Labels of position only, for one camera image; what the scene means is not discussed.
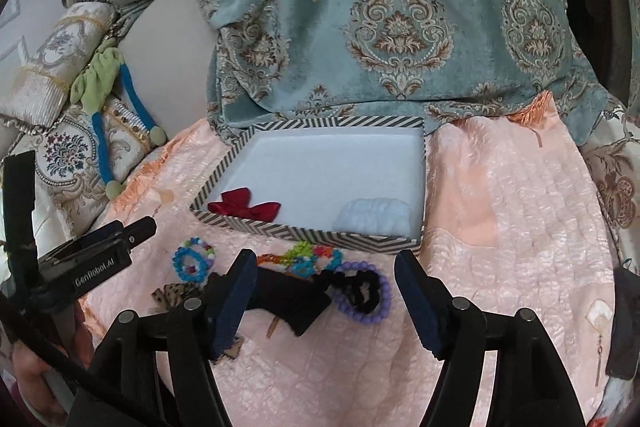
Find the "red satin hair bow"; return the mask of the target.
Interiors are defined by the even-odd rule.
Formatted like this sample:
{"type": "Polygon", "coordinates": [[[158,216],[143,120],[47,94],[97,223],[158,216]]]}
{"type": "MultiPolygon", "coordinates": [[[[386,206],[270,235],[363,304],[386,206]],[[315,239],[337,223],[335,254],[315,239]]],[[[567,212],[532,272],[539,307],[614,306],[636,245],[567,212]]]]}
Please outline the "red satin hair bow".
{"type": "Polygon", "coordinates": [[[235,217],[262,222],[272,222],[278,217],[280,202],[261,202],[252,205],[252,192],[248,187],[239,187],[224,192],[217,202],[209,202],[207,210],[215,215],[235,217]]]}

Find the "striped white jewelry box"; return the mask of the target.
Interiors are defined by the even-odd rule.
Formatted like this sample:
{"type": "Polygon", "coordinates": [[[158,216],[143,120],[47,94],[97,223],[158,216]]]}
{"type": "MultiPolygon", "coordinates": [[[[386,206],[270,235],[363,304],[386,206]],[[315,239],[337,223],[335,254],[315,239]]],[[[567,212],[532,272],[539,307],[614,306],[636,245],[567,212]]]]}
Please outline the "striped white jewelry box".
{"type": "Polygon", "coordinates": [[[212,227],[394,255],[418,251],[424,233],[425,126],[421,117],[355,116],[256,124],[221,157],[190,206],[212,227]],[[280,202],[271,222],[223,216],[212,202],[235,188],[250,205],[280,202]],[[410,209],[405,235],[334,230],[352,200],[392,198],[410,209]]]}

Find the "black velvet hair clip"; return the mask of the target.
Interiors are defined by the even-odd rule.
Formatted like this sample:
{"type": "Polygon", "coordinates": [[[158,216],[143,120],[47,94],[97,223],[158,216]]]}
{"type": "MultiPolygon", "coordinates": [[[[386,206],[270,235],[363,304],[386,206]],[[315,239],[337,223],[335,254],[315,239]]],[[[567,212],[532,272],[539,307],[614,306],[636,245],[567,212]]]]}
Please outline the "black velvet hair clip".
{"type": "Polygon", "coordinates": [[[285,321],[295,336],[303,335],[332,303],[315,283],[256,267],[240,274],[212,274],[204,296],[214,298],[210,314],[217,327],[237,329],[246,311],[264,310],[285,321]]]}

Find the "black scrunchie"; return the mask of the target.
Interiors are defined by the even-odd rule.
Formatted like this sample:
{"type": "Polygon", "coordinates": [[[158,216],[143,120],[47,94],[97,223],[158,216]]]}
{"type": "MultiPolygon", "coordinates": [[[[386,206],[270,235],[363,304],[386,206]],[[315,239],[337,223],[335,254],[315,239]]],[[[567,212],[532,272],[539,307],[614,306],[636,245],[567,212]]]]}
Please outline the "black scrunchie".
{"type": "Polygon", "coordinates": [[[314,277],[314,283],[322,291],[331,289],[338,311],[348,317],[373,317],[381,306],[380,276],[373,270],[356,270],[352,274],[323,270],[314,277]]]}

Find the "ornate cream pillow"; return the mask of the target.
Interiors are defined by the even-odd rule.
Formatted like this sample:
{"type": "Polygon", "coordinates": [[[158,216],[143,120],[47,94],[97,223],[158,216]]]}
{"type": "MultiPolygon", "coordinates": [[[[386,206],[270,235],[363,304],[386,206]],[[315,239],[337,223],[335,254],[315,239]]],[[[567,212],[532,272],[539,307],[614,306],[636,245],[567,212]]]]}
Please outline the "ornate cream pillow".
{"type": "Polygon", "coordinates": [[[63,242],[91,227],[125,180],[166,136],[139,105],[111,35],[115,9],[76,2],[17,69],[1,124],[18,135],[1,155],[36,154],[37,239],[63,242]]]}

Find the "light blue fluffy scrunchie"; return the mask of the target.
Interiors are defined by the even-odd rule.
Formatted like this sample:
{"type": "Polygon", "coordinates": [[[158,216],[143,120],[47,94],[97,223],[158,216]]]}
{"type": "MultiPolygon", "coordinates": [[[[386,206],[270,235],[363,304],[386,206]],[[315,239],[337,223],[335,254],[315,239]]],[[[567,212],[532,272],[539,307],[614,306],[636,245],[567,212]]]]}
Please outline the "light blue fluffy scrunchie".
{"type": "Polygon", "coordinates": [[[394,198],[360,198],[346,202],[333,222],[335,232],[409,237],[411,208],[394,198]]]}

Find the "floral cream bedsheet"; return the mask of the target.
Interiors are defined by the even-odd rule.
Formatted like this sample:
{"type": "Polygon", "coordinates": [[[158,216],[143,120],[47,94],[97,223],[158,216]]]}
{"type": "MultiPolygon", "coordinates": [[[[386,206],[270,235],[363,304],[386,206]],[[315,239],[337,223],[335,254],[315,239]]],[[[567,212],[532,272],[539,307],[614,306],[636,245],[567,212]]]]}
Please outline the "floral cream bedsheet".
{"type": "Polygon", "coordinates": [[[639,424],[639,119],[610,98],[582,156],[613,241],[615,310],[608,381],[591,426],[639,424]]]}

